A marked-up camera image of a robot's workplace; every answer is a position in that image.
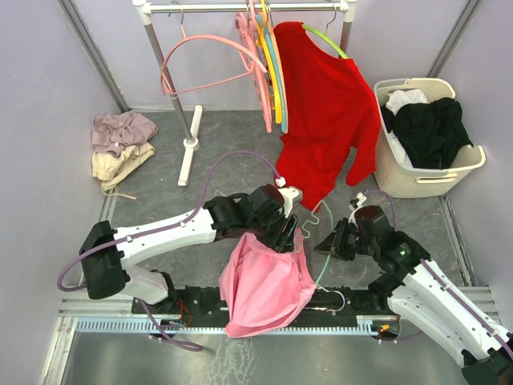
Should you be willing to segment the teal wavy hanger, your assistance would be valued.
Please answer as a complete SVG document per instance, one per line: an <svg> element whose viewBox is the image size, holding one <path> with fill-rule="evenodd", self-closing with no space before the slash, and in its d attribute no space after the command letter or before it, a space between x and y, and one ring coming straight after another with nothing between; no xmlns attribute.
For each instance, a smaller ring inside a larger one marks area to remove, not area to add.
<svg viewBox="0 0 513 385"><path fill-rule="evenodd" d="M303 223L303 225L301 226L301 238L303 240L311 237L311 232L309 230L307 230L306 226L308 224L317 226L320 223L321 220L320 220L319 216L316 214L316 212L321 205L323 205L325 207L325 210L328 213L330 227L331 228L334 227L334 217L333 217L333 213L332 213L331 209L329 208L329 206L327 205L327 203L324 200L320 200L317 202L314 209L310 212L311 219L306 220ZM345 308L345 304L346 304L345 295L340 290L328 290L320 284L320 281L324 277L325 272L329 266L330 260L331 260L331 257L328 254L325 259L325 263L322 267L322 270L319 273L319 275L315 281L315 285L316 285L317 289L320 289L321 291L324 291L325 293L328 293L328 294L335 293L336 295L338 295L341 298L341 305L338 308L329 308L327 306L305 306L304 310L321 311L321 312L330 313L333 316L335 316L338 312L342 311Z"/></svg>

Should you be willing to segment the pink t shirt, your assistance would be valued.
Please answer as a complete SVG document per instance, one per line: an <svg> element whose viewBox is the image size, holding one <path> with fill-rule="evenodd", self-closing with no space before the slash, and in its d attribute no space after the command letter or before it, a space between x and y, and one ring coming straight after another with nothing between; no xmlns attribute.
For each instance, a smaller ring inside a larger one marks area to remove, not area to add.
<svg viewBox="0 0 513 385"><path fill-rule="evenodd" d="M247 338L287 327L304 309L316 289L311 278L303 237L278 253L246 233L232 251L219 278L220 299L228 306L230 338Z"/></svg>

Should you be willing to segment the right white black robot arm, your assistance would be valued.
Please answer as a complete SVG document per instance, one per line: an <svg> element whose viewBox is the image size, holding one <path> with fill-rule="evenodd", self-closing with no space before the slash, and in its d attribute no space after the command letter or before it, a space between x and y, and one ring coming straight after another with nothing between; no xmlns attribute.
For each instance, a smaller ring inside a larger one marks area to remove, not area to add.
<svg viewBox="0 0 513 385"><path fill-rule="evenodd" d="M318 253L352 261L373 258L382 275L368 304L412 322L461 367L469 384L512 382L512 333L478 308L412 237L396 230L381 207L368 205L338 221Z"/></svg>

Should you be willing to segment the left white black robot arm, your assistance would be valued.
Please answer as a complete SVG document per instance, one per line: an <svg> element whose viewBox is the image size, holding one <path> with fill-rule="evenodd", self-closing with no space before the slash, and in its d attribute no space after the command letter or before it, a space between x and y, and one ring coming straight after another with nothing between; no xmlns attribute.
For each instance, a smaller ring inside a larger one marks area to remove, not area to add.
<svg viewBox="0 0 513 385"><path fill-rule="evenodd" d="M145 270L140 263L190 245L237 239L250 233L277 253L293 250L301 201L295 187L260 186L251 193L214 197L198 209L146 225L112 228L96 223L80 254L88 297L92 300L125 294L152 305L161 313L176 307L177 293L169 274Z"/></svg>

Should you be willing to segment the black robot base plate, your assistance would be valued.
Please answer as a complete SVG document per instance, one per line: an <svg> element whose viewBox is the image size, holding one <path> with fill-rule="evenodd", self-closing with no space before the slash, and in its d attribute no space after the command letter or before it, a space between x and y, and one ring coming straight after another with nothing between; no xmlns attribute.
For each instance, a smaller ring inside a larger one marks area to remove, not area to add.
<svg viewBox="0 0 513 385"><path fill-rule="evenodd" d="M217 287L187 286L178 289L174 301L150 305L153 316L184 315L191 327L224 327L228 307ZM356 326L358 319L396 322L400 319L387 305L386 297L372 290L346 286L315 290L304 310L290 323L293 328Z"/></svg>

